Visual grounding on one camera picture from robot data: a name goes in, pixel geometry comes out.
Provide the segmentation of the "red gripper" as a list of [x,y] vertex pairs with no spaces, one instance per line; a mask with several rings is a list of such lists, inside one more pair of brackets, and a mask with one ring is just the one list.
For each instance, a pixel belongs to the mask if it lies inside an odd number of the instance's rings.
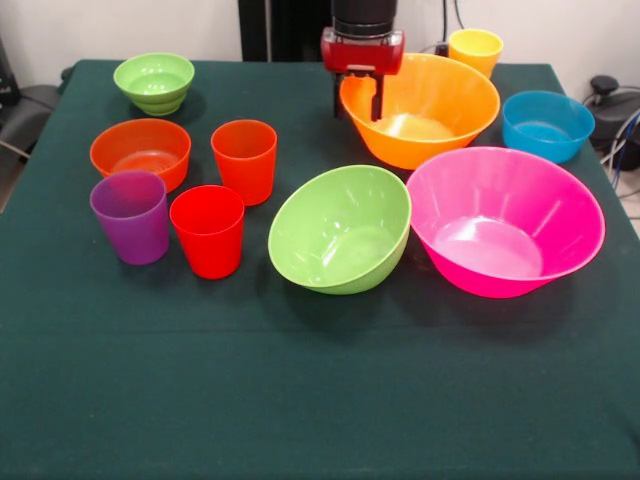
[[340,91],[344,74],[365,72],[374,74],[375,90],[371,99],[371,120],[382,118],[384,76],[396,75],[404,53],[404,32],[394,30],[377,38],[349,38],[333,28],[324,28],[321,36],[321,54],[325,68],[333,74],[333,112],[336,119],[344,117]]

